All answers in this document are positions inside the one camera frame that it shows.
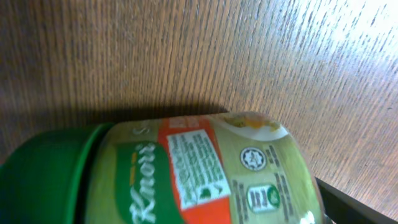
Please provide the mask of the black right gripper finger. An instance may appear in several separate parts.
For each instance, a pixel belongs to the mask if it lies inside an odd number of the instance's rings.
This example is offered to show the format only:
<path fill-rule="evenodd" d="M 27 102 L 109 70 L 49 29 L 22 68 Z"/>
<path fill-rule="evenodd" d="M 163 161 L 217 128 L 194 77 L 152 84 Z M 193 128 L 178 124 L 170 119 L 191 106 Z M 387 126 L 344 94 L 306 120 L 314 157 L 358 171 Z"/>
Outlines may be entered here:
<path fill-rule="evenodd" d="M 315 179 L 323 200 L 326 216 L 335 223 L 397 224 L 397 221 L 375 211 L 326 182 Z"/>

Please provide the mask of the Knorr jar green lid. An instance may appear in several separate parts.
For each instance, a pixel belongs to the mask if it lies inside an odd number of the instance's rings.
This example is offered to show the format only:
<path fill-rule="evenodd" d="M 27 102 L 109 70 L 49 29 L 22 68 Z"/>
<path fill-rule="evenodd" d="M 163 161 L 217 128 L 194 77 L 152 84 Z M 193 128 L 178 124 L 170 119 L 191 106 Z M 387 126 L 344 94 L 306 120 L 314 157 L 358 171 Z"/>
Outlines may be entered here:
<path fill-rule="evenodd" d="M 2 223 L 323 223 L 295 139 L 254 112 L 38 134 L 1 166 Z"/>

